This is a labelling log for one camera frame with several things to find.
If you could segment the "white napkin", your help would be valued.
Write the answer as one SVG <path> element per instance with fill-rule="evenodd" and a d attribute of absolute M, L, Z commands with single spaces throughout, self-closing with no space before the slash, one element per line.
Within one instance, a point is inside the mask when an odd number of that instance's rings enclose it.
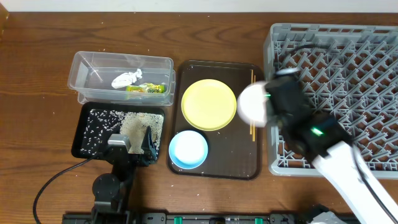
<path fill-rule="evenodd" d="M 124 88 L 129 85 L 132 85 L 141 78 L 142 78 L 142 70 L 138 68 L 135 72 L 125 72 L 120 74 L 112 81 L 111 86 L 114 89 Z"/>

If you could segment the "grey dishwasher rack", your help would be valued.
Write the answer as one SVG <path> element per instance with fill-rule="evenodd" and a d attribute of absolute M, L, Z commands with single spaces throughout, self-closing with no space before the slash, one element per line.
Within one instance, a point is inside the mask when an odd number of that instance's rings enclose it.
<path fill-rule="evenodd" d="M 264 43 L 265 78 L 294 67 L 312 108 L 352 135 L 378 179 L 396 179 L 397 28 L 276 23 Z"/>

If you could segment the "yellow green snack wrapper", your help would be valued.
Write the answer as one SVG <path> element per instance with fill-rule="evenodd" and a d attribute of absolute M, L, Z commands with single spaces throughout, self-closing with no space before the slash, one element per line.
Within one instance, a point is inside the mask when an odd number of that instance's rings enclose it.
<path fill-rule="evenodd" d="M 156 85 L 153 83 L 143 83 L 141 85 L 129 85 L 126 87 L 126 91 L 136 93 L 165 93 L 165 85 Z"/>

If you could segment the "black rail with green clips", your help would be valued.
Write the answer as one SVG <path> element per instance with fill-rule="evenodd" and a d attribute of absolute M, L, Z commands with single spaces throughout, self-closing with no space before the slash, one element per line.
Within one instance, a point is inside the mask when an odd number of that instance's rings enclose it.
<path fill-rule="evenodd" d="M 165 213 L 64 214 L 62 224 L 129 223 L 129 224 L 339 224 L 343 220 L 333 212 L 321 212 L 311 218 L 292 214 L 270 215 L 167 215 Z"/>

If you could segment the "yellow plate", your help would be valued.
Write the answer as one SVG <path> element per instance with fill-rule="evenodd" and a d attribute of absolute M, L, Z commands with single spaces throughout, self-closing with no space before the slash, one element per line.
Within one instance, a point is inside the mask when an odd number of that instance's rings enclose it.
<path fill-rule="evenodd" d="M 236 114 L 237 101 L 225 83 L 204 79 L 191 84 L 183 93 L 181 110 L 186 121 L 202 131 L 227 126 Z"/>

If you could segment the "black waste tray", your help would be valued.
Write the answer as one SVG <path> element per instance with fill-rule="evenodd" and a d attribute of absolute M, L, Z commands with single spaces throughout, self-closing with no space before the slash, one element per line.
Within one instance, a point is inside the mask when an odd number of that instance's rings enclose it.
<path fill-rule="evenodd" d="M 75 137 L 73 140 L 72 144 L 72 149 L 71 153 L 74 157 L 80 158 L 80 159 L 89 159 L 93 157 L 95 154 L 98 153 L 99 149 L 104 147 L 101 146 L 94 155 L 88 157 L 88 156 L 83 156 L 80 153 L 80 150 L 78 149 L 79 146 L 81 146 L 83 142 L 83 129 L 87 125 L 87 119 L 88 119 L 88 113 L 92 109 L 101 109 L 101 110 L 116 110 L 116 111 L 123 111 L 123 112 L 138 112 L 138 113 L 153 113 L 153 114 L 161 114 L 164 117 L 165 121 L 165 113 L 163 109 L 157 108 L 157 107 L 151 107 L 151 106 L 134 106 L 134 105 L 118 105 L 118 104 L 112 104 L 112 103 L 95 103 L 95 102 L 89 102 L 85 103 L 81 109 L 79 121 L 78 121 L 78 126 L 76 128 L 76 133 Z"/>

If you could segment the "wooden chopstick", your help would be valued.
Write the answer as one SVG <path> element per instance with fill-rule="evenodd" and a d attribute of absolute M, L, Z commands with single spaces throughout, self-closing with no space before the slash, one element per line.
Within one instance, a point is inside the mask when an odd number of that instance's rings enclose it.
<path fill-rule="evenodd" d="M 251 84 L 253 83 L 253 78 L 254 78 L 254 72 L 251 70 Z M 250 120 L 250 135 L 253 134 L 253 121 Z"/>
<path fill-rule="evenodd" d="M 256 76 L 254 74 L 254 78 L 253 78 L 253 83 L 256 81 Z M 253 122 L 253 134 L 252 134 L 252 141 L 255 142 L 256 141 L 256 127 L 254 126 L 254 122 Z"/>

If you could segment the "dark brown serving tray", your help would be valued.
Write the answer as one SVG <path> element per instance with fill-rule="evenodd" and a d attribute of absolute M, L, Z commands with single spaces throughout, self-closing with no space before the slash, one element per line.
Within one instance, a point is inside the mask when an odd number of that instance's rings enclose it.
<path fill-rule="evenodd" d="M 177 90 L 171 136 L 186 130 L 197 131 L 206 139 L 209 147 L 204 163 L 195 169 L 181 169 L 167 158 L 169 169 L 179 175 L 251 180 L 262 168 L 262 131 L 256 129 L 256 141 L 252 141 L 249 125 L 238 115 L 224 128 L 217 131 L 197 130 L 183 117 L 181 100 L 184 91 L 194 82 L 215 79 L 227 84 L 238 96 L 251 83 L 251 70 L 256 81 L 264 79 L 262 70 L 249 63 L 210 62 L 187 60 L 178 68 Z"/>

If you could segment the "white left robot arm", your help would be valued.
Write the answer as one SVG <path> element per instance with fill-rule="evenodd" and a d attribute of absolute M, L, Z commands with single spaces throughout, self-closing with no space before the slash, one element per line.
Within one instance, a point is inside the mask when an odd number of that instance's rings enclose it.
<path fill-rule="evenodd" d="M 155 161 L 155 146 L 152 131 L 148 126 L 141 141 L 142 154 L 130 154 L 131 142 L 124 134 L 110 135 L 106 145 L 99 149 L 99 158 L 113 165 L 110 173 L 97 177 L 92 191 L 95 196 L 91 222 L 133 223 L 134 213 L 128 207 L 130 191 L 136 168 L 148 166 Z"/>

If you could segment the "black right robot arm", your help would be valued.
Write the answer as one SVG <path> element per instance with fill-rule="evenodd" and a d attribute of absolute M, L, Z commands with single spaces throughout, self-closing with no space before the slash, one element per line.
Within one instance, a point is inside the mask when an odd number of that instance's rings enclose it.
<path fill-rule="evenodd" d="M 357 219 L 361 223 L 397 223 L 397 203 L 336 118 L 312 109 L 293 77 L 273 79 L 265 90 L 288 149 L 302 155 L 334 186 Z"/>

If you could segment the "light blue bowl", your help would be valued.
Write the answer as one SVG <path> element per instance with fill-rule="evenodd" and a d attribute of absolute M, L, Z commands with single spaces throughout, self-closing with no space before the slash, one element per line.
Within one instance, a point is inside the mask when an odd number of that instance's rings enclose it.
<path fill-rule="evenodd" d="M 169 144 L 169 157 L 181 169 L 201 166 L 208 155 L 208 143 L 202 134 L 192 130 L 177 133 Z"/>

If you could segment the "clear plastic bin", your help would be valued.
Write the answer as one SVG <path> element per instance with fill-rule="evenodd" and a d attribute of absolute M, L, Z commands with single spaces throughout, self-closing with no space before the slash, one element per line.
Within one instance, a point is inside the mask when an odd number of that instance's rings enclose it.
<path fill-rule="evenodd" d="M 174 102 L 174 62 L 168 57 L 79 51 L 68 87 L 79 102 L 170 106 Z"/>

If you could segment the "leftover rice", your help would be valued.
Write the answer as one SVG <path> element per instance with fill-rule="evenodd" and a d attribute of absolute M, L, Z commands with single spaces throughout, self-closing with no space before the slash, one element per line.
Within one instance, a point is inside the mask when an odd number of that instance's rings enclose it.
<path fill-rule="evenodd" d="M 163 122 L 161 114 L 92 109 L 88 113 L 83 142 L 78 149 L 81 155 L 90 157 L 107 143 L 110 135 L 124 134 L 131 143 L 128 153 L 142 154 L 142 140 L 147 127 L 150 127 L 155 153 L 158 154 Z"/>

